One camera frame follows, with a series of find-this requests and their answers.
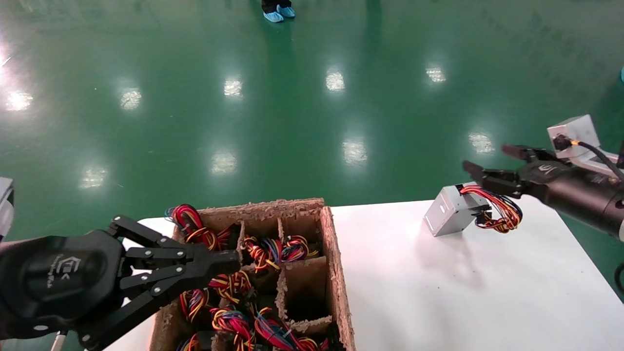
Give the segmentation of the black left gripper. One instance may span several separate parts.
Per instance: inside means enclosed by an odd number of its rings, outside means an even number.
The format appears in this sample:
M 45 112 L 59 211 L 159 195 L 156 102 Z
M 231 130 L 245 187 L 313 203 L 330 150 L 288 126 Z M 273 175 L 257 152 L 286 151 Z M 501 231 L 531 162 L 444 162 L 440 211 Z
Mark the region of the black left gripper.
M 84 349 L 104 351 L 180 294 L 241 268 L 237 251 L 180 243 L 129 217 L 108 233 L 2 242 L 1 338 L 73 330 Z M 155 270 L 122 278 L 129 267 Z

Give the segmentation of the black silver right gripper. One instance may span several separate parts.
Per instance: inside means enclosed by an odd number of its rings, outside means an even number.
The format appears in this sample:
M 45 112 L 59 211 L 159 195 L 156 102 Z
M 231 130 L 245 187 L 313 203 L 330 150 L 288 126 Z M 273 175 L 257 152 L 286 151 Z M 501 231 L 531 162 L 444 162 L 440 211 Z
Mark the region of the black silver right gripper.
M 502 152 L 528 163 L 516 171 L 486 169 L 463 161 L 463 169 L 483 189 L 506 197 L 530 195 L 608 235 L 623 235 L 623 185 L 608 176 L 562 164 L 544 148 L 504 144 Z

